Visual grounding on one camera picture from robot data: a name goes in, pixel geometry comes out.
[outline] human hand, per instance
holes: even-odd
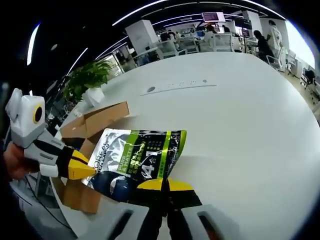
[[[10,179],[21,180],[26,174],[39,171],[37,161],[26,159],[24,149],[10,142],[3,159]]]

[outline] ceiling light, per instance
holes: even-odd
[[[250,1],[250,0],[241,0],[241,1],[244,1],[244,2],[247,2],[247,3],[251,3],[251,4],[254,4],[254,5],[258,6],[258,7],[261,7],[261,8],[263,8],[263,9],[266,9],[266,10],[268,10],[269,12],[272,12],[272,13],[278,15],[279,17],[281,17],[282,19],[285,20],[285,17],[281,16],[279,13],[271,10],[270,8],[268,8],[268,7],[266,7],[266,6],[263,6],[263,5],[259,4],[259,3],[256,3],[256,2]],[[237,6],[237,7],[245,8],[245,9],[250,9],[250,10],[253,10],[253,11],[255,11],[255,12],[264,14],[263,12],[260,12],[260,11],[258,11],[258,10],[256,10],[256,9],[252,9],[252,8],[250,8],[250,7],[247,7],[247,6],[242,6],[242,5],[233,4],[233,3],[218,2],[218,1],[200,1],[199,3],[200,3],[200,4],[225,4],[225,5],[232,5],[232,6]]]
[[[284,16],[280,15],[279,13],[277,13],[277,12],[273,11],[272,9],[270,9],[270,8],[268,8],[268,7],[266,7],[266,6],[263,6],[263,5],[259,4],[259,3],[256,3],[256,2],[250,1],[250,0],[241,0],[241,1],[244,1],[244,2],[247,2],[247,3],[254,4],[254,5],[256,5],[256,6],[259,6],[259,7],[263,8],[263,9],[266,9],[266,10],[268,10],[268,11],[270,11],[270,12],[278,15],[278,16],[279,16],[280,18],[282,18],[283,20],[286,20],[286,18],[285,18]]]
[[[105,56],[106,56],[106,55],[109,55],[109,54],[112,54],[115,50],[121,48],[121,47],[122,47],[123,45],[125,45],[125,44],[128,44],[128,43],[125,42],[125,43],[121,44],[120,46],[117,46],[117,47],[116,47],[115,49],[113,49],[111,52],[106,53]]]
[[[169,20],[173,20],[173,19],[181,19],[181,18],[185,18],[185,17],[198,16],[198,15],[201,15],[201,13],[184,15],[184,16],[177,16],[177,17],[169,18],[169,19],[167,19],[167,20],[158,21],[158,22],[152,24],[152,26],[153,26],[153,25],[156,25],[156,24],[160,24],[160,23],[166,22],[166,21],[169,21]]]
[[[69,73],[71,72],[71,70],[74,68],[74,66],[76,65],[76,63],[78,62],[78,60],[81,58],[81,56],[88,50],[88,48],[86,48],[81,54],[80,56],[75,60],[74,64],[72,65],[72,67],[70,68],[70,70],[68,71],[68,73],[66,74],[67,76],[69,75]]]
[[[116,21],[114,24],[112,24],[112,26],[120,23],[122,20],[126,19],[127,17],[131,16],[132,14],[135,14],[135,13],[141,11],[142,9],[148,8],[148,7],[152,6],[152,5],[156,5],[156,4],[165,2],[165,1],[168,1],[168,0],[158,0],[158,1],[155,1],[155,2],[152,2],[152,3],[149,3],[149,4],[147,4],[147,5],[144,5],[144,6],[140,7],[140,8],[138,8],[138,9],[136,9],[136,10],[128,13],[127,15],[123,16],[123,17],[120,18],[118,21]]]
[[[155,10],[155,11],[152,11],[152,12],[149,12],[149,13],[147,13],[146,15],[143,15],[141,18],[144,18],[144,17],[146,17],[146,16],[149,16],[149,15],[151,15],[151,14],[154,14],[154,13],[159,12],[159,11],[162,11],[162,10],[163,10],[163,8],[158,9],[158,10]]]
[[[189,5],[189,4],[197,4],[197,2],[194,1],[194,2],[187,2],[187,3],[176,4],[176,5],[172,5],[172,6],[167,6],[167,7],[165,7],[164,9],[169,9],[169,8],[178,7],[178,6],[182,6],[182,5]]]
[[[104,50],[99,56],[97,56],[95,59],[97,60],[98,58],[100,58],[100,56],[102,54],[104,54],[106,51],[108,51],[110,48],[112,48],[113,46],[117,45],[118,43],[120,43],[121,41],[125,40],[126,38],[128,38],[128,36],[125,36],[124,38],[122,38],[121,40],[117,41],[115,44],[111,45],[110,47],[108,47],[106,50]]]
[[[58,44],[55,44],[51,47],[51,51],[55,50],[57,48]]]
[[[187,21],[180,21],[180,22],[176,22],[176,23],[164,25],[163,27],[168,27],[168,26],[172,26],[172,25],[183,24],[183,23],[186,23],[186,22],[198,22],[198,21],[203,21],[203,19],[193,19],[193,20],[187,20]]]
[[[242,18],[242,19],[245,18],[244,16],[239,16],[239,15],[235,15],[235,14],[226,14],[226,13],[224,13],[223,15],[225,15],[225,16],[237,17],[237,18]]]
[[[30,42],[29,42],[29,48],[28,48],[28,55],[26,58],[26,64],[29,65],[31,63],[31,58],[32,58],[32,51],[34,49],[34,44],[35,44],[35,39],[36,39],[36,34],[38,31],[38,28],[40,26],[40,23],[35,27],[31,34]]]

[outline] computer monitor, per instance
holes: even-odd
[[[249,30],[247,29],[242,29],[242,36],[244,36],[245,38],[249,38],[250,35],[249,35]]]
[[[223,12],[203,12],[203,21],[205,23],[225,23],[225,15]]]
[[[252,30],[251,21],[245,18],[234,18],[234,25],[239,28],[245,28]]]
[[[197,34],[198,37],[204,37],[205,36],[205,33],[203,31],[197,31],[196,34]]]

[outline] cardboard flap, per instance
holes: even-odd
[[[82,153],[87,159],[90,159],[91,154],[95,150],[96,145],[90,142],[88,139],[85,139],[82,147],[80,148],[80,153]]]
[[[93,114],[85,119],[86,137],[90,138],[96,133],[108,127],[114,121],[117,121],[129,114],[126,101],[109,106],[104,110]]]
[[[84,185],[81,180],[66,182],[63,204],[86,213],[96,213],[101,194]]]
[[[101,111],[104,111],[104,110],[106,110],[106,109],[112,108],[113,106],[118,105],[118,104],[120,104],[120,103],[116,103],[116,104],[114,104],[114,105],[105,106],[105,107],[99,108],[99,109],[97,109],[97,110],[87,112],[87,113],[84,114],[83,117],[84,117],[84,119],[88,119],[88,118],[90,118],[92,115],[95,115],[95,114],[97,114],[97,113],[100,113]]]
[[[86,124],[83,116],[76,118],[72,122],[60,129],[63,138],[86,138]]]
[[[51,180],[52,180],[52,184],[54,185],[56,194],[58,194],[60,201],[63,201],[66,186],[61,181],[60,177],[52,177]]]

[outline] person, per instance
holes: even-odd
[[[276,23],[272,20],[269,20],[270,30],[266,36],[266,41],[268,42],[273,55],[277,58],[279,56],[281,47],[282,47],[282,35],[278,30]]]
[[[176,34],[173,31],[169,30],[168,34],[172,40],[176,39]]]
[[[161,42],[168,41],[168,40],[170,40],[170,35],[168,33],[164,32],[160,35],[160,39],[161,39]]]
[[[212,25],[208,25],[206,27],[206,33],[204,35],[204,41],[207,43],[207,44],[210,44],[210,39],[213,39],[214,38],[214,34],[217,34],[217,32],[215,31],[214,27]]]
[[[179,38],[181,38],[181,33],[179,33],[179,32],[176,31],[176,32],[175,32],[175,36],[176,36],[177,39],[179,39]]]
[[[230,28],[228,28],[226,25],[222,25],[225,33],[231,33]]]
[[[25,159],[24,150],[12,142],[9,143],[4,153],[0,153],[1,204],[5,216],[2,229],[12,231],[17,239],[42,239],[20,210],[19,203],[9,184],[12,180],[21,180],[29,172],[37,171],[39,169],[33,165],[32,161]]]
[[[265,39],[265,37],[261,34],[260,31],[255,30],[253,32],[254,36],[256,37],[256,39],[258,39],[258,48],[259,48],[259,52],[258,52],[258,57],[267,62],[267,56],[271,56],[271,57],[275,57],[274,53],[272,52],[270,46],[267,43],[267,40]],[[269,61],[271,63],[274,62],[274,60],[272,58],[269,59]]]

